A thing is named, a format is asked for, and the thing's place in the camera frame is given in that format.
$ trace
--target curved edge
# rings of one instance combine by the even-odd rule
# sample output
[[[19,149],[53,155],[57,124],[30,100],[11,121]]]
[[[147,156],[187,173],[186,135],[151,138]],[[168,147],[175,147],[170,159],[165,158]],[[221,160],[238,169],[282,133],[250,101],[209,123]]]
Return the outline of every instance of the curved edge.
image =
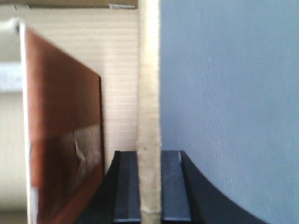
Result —
[[[191,215],[197,224],[268,224],[221,193],[180,151]]]

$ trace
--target tan strip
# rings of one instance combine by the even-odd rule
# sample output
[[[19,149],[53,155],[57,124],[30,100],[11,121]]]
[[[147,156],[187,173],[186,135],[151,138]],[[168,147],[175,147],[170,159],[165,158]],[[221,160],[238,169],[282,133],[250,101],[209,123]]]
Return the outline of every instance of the tan strip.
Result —
[[[142,224],[160,223],[159,0],[139,1],[138,169]]]

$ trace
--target blurry background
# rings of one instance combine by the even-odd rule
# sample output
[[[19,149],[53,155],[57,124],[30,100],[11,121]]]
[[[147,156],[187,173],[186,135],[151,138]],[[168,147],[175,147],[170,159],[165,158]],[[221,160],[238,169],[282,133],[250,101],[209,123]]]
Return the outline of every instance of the blurry background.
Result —
[[[49,1],[31,2],[51,6]],[[64,2],[74,4],[76,1]],[[105,4],[101,7],[108,7],[108,1],[86,2],[91,4],[87,7],[98,7],[95,2]],[[108,8],[61,9],[35,6],[0,5],[0,21],[12,17],[22,18],[46,39],[101,75],[107,168],[115,150],[135,150],[138,12]],[[5,28],[6,24],[0,24],[0,67],[2,70],[6,67],[10,74],[16,75],[20,69],[19,38],[12,28]],[[0,224],[26,223],[20,89],[0,91],[0,180]]]

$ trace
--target brown board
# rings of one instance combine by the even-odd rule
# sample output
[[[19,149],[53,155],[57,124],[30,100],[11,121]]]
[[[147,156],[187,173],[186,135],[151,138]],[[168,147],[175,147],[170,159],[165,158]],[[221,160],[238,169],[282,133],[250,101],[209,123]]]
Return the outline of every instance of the brown board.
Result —
[[[33,224],[72,224],[103,178],[100,77],[21,26]]]

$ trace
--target black stand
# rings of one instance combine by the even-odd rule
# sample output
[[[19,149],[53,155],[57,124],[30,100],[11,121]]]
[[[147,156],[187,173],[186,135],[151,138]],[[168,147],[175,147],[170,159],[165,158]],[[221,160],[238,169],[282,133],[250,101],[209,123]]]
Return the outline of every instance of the black stand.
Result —
[[[184,151],[162,151],[163,224],[266,224],[223,195]],[[115,152],[102,184],[75,224],[139,224],[136,152]]]

